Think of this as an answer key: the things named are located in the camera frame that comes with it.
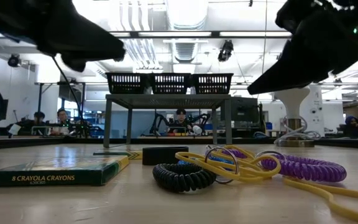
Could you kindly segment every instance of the white funnel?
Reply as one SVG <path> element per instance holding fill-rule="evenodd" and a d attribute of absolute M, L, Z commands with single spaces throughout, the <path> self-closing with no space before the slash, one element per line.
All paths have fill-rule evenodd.
<path fill-rule="evenodd" d="M 300 106 L 302 101 L 309 95 L 310 88 L 293 88 L 274 92 L 277 99 L 281 100 L 287 111 L 287 119 L 300 119 Z"/>

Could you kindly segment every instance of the yellow cable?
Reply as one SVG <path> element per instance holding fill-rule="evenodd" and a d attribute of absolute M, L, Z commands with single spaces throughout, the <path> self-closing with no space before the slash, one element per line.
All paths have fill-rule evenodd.
<path fill-rule="evenodd" d="M 235 174 L 234 171 L 227 171 L 225 168 L 230 170 L 235 170 L 236 166 L 233 164 L 228 164 L 225 162 L 218 162 L 212 161 L 208 159 L 205 162 L 205 156 L 191 153 L 191 152 L 178 152 L 175 154 L 175 157 L 179 160 L 183 160 L 186 162 L 190 162 L 193 164 L 197 164 L 198 166 L 210 170 L 217 175 L 225 177 L 227 179 L 238 180 L 241 182 L 258 182 L 265 179 L 270 179 L 274 175 L 278 174 L 281 169 L 280 161 L 270 155 L 263 155 L 258 158 L 255 158 L 255 153 L 246 151 L 241 149 L 237 146 L 224 146 L 225 149 L 236 149 L 241 153 L 247 156 L 246 159 L 237 158 L 238 163 L 238 172 Z M 222 150 L 212 152 L 212 155 L 215 157 L 220 157 L 225 160 L 233 161 L 234 159 L 231 156 L 225 155 L 222 153 Z M 259 161 L 264 159 L 273 159 L 277 166 L 274 170 L 265 170 L 258 165 Z M 283 183 L 285 185 L 289 185 L 291 187 L 295 187 L 301 190 L 306 190 L 311 192 L 312 194 L 319 195 L 320 197 L 324 198 L 327 203 L 328 207 L 336 212 L 338 215 L 346 217 L 350 220 L 354 220 L 358 222 L 358 211 L 353 209 L 347 208 L 335 202 L 333 194 L 344 195 L 348 197 L 358 198 L 358 191 L 356 190 L 348 190 L 340 187 L 331 187 L 327 185 L 316 184 L 312 182 L 308 182 L 305 180 L 296 179 L 293 177 L 283 177 Z"/>

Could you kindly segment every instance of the black coiled cord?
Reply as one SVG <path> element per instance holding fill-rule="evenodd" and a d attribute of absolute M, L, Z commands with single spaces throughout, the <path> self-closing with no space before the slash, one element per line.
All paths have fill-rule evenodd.
<path fill-rule="evenodd" d="M 194 164 L 159 164 L 153 168 L 157 183 L 172 192 L 203 189 L 214 183 L 216 174 Z"/>

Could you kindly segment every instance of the black basket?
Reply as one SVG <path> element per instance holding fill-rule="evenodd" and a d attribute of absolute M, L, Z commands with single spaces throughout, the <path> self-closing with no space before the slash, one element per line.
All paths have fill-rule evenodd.
<path fill-rule="evenodd" d="M 147 74 L 106 73 L 111 94 L 144 94 L 148 84 Z"/>
<path fill-rule="evenodd" d="M 155 73 L 150 75 L 154 94 L 186 94 L 190 73 Z"/>
<path fill-rule="evenodd" d="M 196 94 L 229 94 L 233 73 L 193 74 Z"/>

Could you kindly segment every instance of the metal table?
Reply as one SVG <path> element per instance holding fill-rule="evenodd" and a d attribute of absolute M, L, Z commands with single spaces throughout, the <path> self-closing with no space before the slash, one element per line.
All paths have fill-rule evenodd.
<path fill-rule="evenodd" d="M 103 146 L 109 147 L 111 130 L 111 106 L 116 103 L 128 109 L 127 144 L 131 143 L 133 109 L 212 109 L 213 143 L 218 143 L 218 118 L 216 109 L 225 105 L 226 144 L 232 144 L 231 135 L 231 96 L 230 95 L 137 95 L 107 94 L 106 121 L 104 124 Z"/>

